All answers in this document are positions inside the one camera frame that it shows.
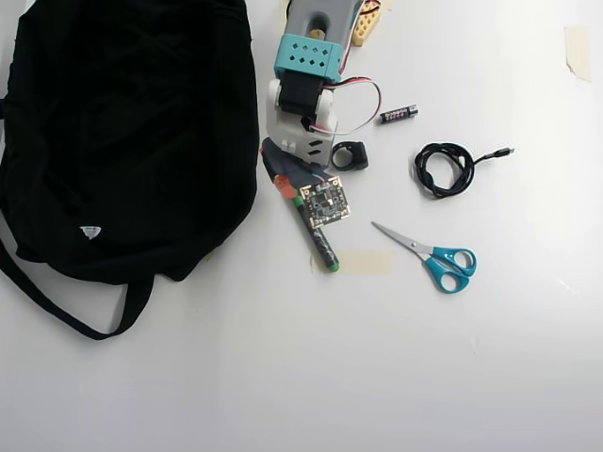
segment tape strip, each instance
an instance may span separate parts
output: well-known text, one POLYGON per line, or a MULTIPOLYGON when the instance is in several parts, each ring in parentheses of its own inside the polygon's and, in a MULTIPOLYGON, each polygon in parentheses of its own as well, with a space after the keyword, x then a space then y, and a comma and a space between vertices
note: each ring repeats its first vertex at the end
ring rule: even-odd
MULTIPOLYGON (((390 275, 394 269, 394 251, 336 251, 339 259, 339 273, 346 275, 390 275)), ((319 258, 310 259, 312 273, 327 272, 319 258)))
POLYGON ((565 28, 565 57, 573 75, 586 82, 593 81, 588 29, 582 26, 565 28))

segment wooden part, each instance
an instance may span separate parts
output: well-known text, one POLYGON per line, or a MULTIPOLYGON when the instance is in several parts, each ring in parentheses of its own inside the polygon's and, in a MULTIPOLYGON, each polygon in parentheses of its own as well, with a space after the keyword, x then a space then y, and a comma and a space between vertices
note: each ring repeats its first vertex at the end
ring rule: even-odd
POLYGON ((362 12, 372 11, 369 14, 361 14, 358 18, 358 24, 354 30, 352 42, 358 47, 362 47, 368 37, 379 23, 383 13, 383 7, 379 8, 377 2, 366 2, 362 6, 362 12))

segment bag strap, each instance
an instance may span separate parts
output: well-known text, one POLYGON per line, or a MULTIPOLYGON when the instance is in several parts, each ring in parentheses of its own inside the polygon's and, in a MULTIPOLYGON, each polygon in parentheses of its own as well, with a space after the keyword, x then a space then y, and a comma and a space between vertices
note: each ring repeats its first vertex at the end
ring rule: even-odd
POLYGON ((47 298, 12 260, 7 249, 2 243, 2 240, 0 240, 0 270, 2 270, 44 311, 54 315, 56 318, 66 323, 74 330, 79 331, 95 341, 103 341, 109 337, 119 336, 123 332, 128 331, 137 321, 145 306, 149 302, 155 281, 155 277, 151 277, 146 280, 128 284, 120 326, 111 333, 103 333, 92 329, 85 323, 66 313, 56 306, 55 303, 49 298, 47 298))

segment circuit board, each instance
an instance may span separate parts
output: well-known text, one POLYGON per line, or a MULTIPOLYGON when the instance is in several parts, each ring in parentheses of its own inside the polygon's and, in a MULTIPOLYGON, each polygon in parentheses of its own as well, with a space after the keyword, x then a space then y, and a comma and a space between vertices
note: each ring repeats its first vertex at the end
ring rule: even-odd
POLYGON ((305 186, 300 192, 314 229, 350 216, 348 200, 337 176, 324 183, 305 186))

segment black cable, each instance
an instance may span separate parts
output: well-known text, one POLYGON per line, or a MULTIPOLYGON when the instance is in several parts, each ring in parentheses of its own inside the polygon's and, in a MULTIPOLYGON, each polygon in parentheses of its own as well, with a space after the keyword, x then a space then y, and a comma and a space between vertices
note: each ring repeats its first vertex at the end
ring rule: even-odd
POLYGON ((473 178, 475 176, 475 166, 477 164, 491 158, 505 157, 513 152, 514 149, 504 148, 496 151, 495 153, 484 155, 483 157, 474 161, 468 150, 459 146, 458 144, 433 143, 426 146, 423 151, 416 156, 416 176, 418 177, 418 180, 421 181, 421 184, 423 184, 431 193, 433 193, 435 198, 444 199, 450 196, 460 195, 469 188, 473 182, 473 178), (459 170, 461 170, 461 175, 454 182, 451 188, 442 188, 437 186, 433 181, 432 175, 427 171, 427 162, 435 153, 445 155, 459 168, 459 170))

